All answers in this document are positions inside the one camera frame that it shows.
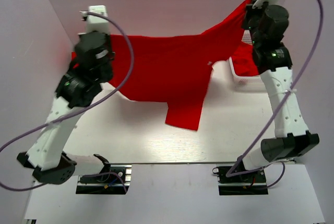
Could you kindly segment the red t shirt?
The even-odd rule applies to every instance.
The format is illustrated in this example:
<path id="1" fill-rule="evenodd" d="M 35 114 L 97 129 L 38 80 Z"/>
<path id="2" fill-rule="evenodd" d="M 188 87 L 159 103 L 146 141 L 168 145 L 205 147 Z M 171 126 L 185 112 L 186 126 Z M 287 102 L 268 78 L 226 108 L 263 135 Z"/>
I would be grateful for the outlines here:
<path id="1" fill-rule="evenodd" d="M 227 61 L 241 44 L 246 6 L 242 2 L 222 22 L 201 34 L 175 37 L 128 36 L 135 57 L 130 67 L 126 39 L 112 35 L 115 58 L 110 84 L 127 99 L 165 102 L 168 125 L 198 130 L 213 65 Z"/>

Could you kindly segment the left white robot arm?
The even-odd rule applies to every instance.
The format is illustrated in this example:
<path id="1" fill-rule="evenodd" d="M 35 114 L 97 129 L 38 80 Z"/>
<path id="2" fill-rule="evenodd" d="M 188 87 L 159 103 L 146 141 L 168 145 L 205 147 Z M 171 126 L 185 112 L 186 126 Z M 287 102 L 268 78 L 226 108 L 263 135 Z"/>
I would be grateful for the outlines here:
<path id="1" fill-rule="evenodd" d="M 82 115 L 80 110 L 88 108 L 102 91 L 102 83 L 113 77 L 114 52 L 109 34 L 81 34 L 74 53 L 55 90 L 47 126 L 33 146 L 17 156 L 19 163 L 31 168 L 33 177 L 44 184 L 59 185 L 74 174 L 77 163 L 64 153 L 64 146 Z"/>

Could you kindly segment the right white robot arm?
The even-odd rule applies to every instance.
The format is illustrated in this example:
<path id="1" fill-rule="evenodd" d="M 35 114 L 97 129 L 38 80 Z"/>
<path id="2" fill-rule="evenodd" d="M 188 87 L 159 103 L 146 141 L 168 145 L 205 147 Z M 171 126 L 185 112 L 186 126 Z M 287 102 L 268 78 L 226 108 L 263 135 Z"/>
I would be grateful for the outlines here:
<path id="1" fill-rule="evenodd" d="M 302 117 L 292 88 L 292 60 L 281 41 L 288 25 L 289 13 L 280 5 L 246 6 L 243 28 L 250 32 L 253 61 L 270 100 L 275 136 L 238 157 L 231 174 L 243 182 L 271 163 L 301 157 L 319 144 L 318 134 L 310 133 Z"/>

